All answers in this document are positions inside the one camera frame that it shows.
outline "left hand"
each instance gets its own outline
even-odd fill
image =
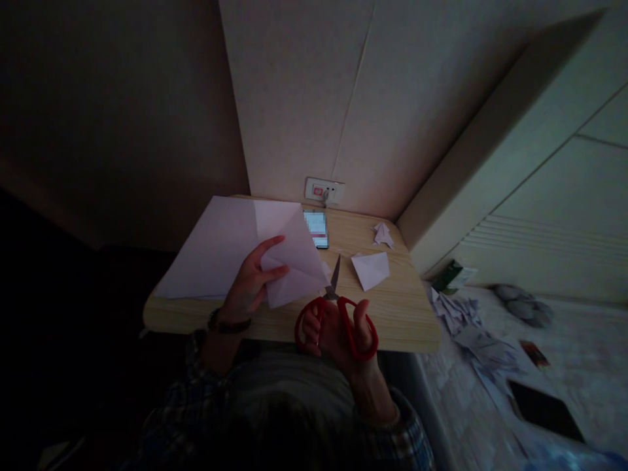
[[[242,262],[227,299],[220,309],[219,320],[227,323],[248,321],[266,295],[266,283],[284,277],[290,271],[287,265],[262,271],[262,255],[282,242],[283,235],[265,240]]]

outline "wristwatch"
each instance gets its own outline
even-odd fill
[[[220,308],[214,309],[209,315],[207,328],[210,332],[218,332],[219,334],[239,334],[251,326],[250,319],[239,323],[226,323],[223,321],[218,322],[218,316],[216,316],[218,311],[220,311]]]

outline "phone screen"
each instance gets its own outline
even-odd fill
[[[327,239],[327,220],[325,219],[325,213],[322,211],[308,211],[303,212],[305,222],[309,233],[312,235],[312,240],[317,249],[329,249],[329,240]]]

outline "person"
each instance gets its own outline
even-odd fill
[[[209,331],[188,342],[187,378],[149,415],[136,455],[119,469],[435,469],[416,412],[388,387],[377,355],[353,360],[335,303],[327,301],[322,324],[305,313],[307,353],[289,345],[232,367],[266,283],[290,270],[260,265],[282,240],[244,260]],[[360,351],[373,342],[367,308],[363,300],[353,313]]]

